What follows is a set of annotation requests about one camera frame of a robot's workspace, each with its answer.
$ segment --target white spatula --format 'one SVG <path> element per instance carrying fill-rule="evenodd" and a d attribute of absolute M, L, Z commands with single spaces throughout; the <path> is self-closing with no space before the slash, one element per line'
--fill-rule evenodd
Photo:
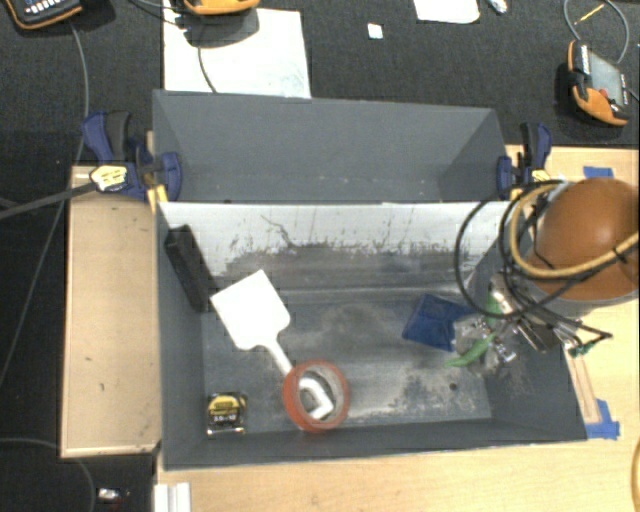
<path fill-rule="evenodd" d="M 291 317 L 278 292 L 263 270 L 211 296 L 211 303 L 240 350 L 266 348 L 286 376 L 291 362 L 278 343 L 278 334 Z M 300 379 L 300 389 L 311 393 L 318 406 L 309 414 L 322 419 L 333 411 L 334 404 L 324 388 L 310 377 Z"/>

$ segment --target roll of tape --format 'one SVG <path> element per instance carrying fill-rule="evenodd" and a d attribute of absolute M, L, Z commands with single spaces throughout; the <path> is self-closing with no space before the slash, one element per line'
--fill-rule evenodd
<path fill-rule="evenodd" d="M 322 386 L 333 403 L 332 410 L 324 417 L 316 418 L 305 405 L 304 387 L 307 379 Z M 320 434 L 340 425 L 349 412 L 349 385 L 344 375 L 333 364 L 311 360 L 294 366 L 282 386 L 284 408 L 291 420 L 302 430 Z"/>

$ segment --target white sticker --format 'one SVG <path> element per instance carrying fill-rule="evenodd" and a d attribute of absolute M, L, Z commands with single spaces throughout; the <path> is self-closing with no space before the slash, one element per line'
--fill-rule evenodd
<path fill-rule="evenodd" d="M 367 24 L 367 29 L 369 30 L 369 39 L 383 39 L 384 34 L 382 33 L 382 25 L 378 25 L 376 23 Z"/>

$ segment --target dark floor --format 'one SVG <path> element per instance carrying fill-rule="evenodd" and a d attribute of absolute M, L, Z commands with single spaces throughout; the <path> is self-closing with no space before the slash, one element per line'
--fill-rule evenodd
<path fill-rule="evenodd" d="M 131 2 L 109 0 L 73 20 L 84 48 L 90 110 L 128 110 L 131 131 L 152 127 L 151 95 L 162 86 L 161 22 Z M 514 2 L 470 26 L 417 23 L 411 2 L 389 0 L 264 0 L 264 7 L 301 9 L 315 97 L 376 99 L 492 107 L 506 142 L 520 143 L 523 121 L 542 122 L 557 145 L 638 147 L 638 105 L 623 129 L 596 126 L 572 115 L 562 74 L 571 38 L 561 0 Z M 579 17 L 595 4 L 574 0 Z M 620 68 L 637 90 L 640 5 L 618 2 L 631 27 Z M 158 11 L 148 8 L 152 13 Z M 368 22 L 385 38 L 367 37 Z M 608 9 L 580 26 L 583 38 L 615 60 L 622 25 Z M 81 61 L 66 24 L 37 33 L 19 31 L 0 9 L 0 198 L 33 200 L 64 188 L 83 117 Z M 91 155 L 85 153 L 84 159 Z M 85 510 L 89 485 L 82 468 L 56 461 L 65 282 L 65 223 L 59 223 L 24 328 L 11 353 L 21 312 L 55 207 L 0 221 L 0 508 Z M 8 439 L 23 438 L 23 441 Z M 94 487 L 120 488 L 120 510 L 150 506 L 151 457 L 87 460 Z"/>

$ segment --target white paper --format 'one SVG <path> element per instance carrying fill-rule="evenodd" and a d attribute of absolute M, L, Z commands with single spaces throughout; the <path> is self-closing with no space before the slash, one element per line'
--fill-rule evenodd
<path fill-rule="evenodd" d="M 377 23 L 368 23 L 367 30 L 369 31 L 369 39 L 384 39 L 382 25 L 378 25 Z"/>
<path fill-rule="evenodd" d="M 418 19 L 443 23 L 473 23 L 480 17 L 476 0 L 413 0 Z"/>
<path fill-rule="evenodd" d="M 175 14 L 165 10 L 173 21 Z M 260 29 L 244 41 L 203 48 L 202 63 L 219 93 L 310 98 L 307 58 L 299 12 L 258 9 Z M 164 24 L 164 88 L 210 91 L 197 49 L 183 31 Z"/>

